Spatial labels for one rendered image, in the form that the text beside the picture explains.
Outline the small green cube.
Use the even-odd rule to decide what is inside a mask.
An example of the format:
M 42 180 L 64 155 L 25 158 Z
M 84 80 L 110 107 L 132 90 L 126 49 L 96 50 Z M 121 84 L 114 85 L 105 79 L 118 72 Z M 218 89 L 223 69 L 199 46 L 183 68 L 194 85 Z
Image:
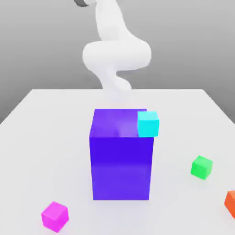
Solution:
M 191 166 L 191 174 L 206 180 L 206 178 L 210 175 L 213 167 L 213 161 L 205 158 L 203 156 L 198 156 L 193 162 Z

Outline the large purple box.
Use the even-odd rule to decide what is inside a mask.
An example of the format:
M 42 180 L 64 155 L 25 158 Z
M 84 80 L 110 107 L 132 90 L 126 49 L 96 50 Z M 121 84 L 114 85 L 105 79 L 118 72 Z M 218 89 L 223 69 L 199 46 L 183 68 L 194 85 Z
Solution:
M 154 139 L 139 137 L 137 109 L 95 109 L 90 129 L 94 200 L 148 200 Z

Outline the small orange cube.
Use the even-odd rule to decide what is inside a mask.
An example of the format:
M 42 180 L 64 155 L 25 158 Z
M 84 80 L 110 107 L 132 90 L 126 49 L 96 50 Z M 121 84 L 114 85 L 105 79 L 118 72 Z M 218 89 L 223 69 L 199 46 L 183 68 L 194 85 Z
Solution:
M 231 216 L 235 219 L 235 190 L 227 192 L 224 205 L 230 212 Z

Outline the small cyan cube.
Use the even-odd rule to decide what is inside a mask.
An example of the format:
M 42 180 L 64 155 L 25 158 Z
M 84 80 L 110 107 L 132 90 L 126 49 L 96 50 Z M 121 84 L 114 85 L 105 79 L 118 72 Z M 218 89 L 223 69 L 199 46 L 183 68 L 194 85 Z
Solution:
M 138 111 L 137 130 L 139 137 L 157 137 L 159 123 L 157 112 Z

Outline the small magenta cube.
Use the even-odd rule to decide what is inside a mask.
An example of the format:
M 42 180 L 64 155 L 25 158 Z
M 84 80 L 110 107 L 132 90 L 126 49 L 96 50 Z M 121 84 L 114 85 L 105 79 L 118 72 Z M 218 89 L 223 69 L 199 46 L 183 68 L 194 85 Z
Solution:
M 58 233 L 69 221 L 68 208 L 58 202 L 52 201 L 41 213 L 43 225 Z

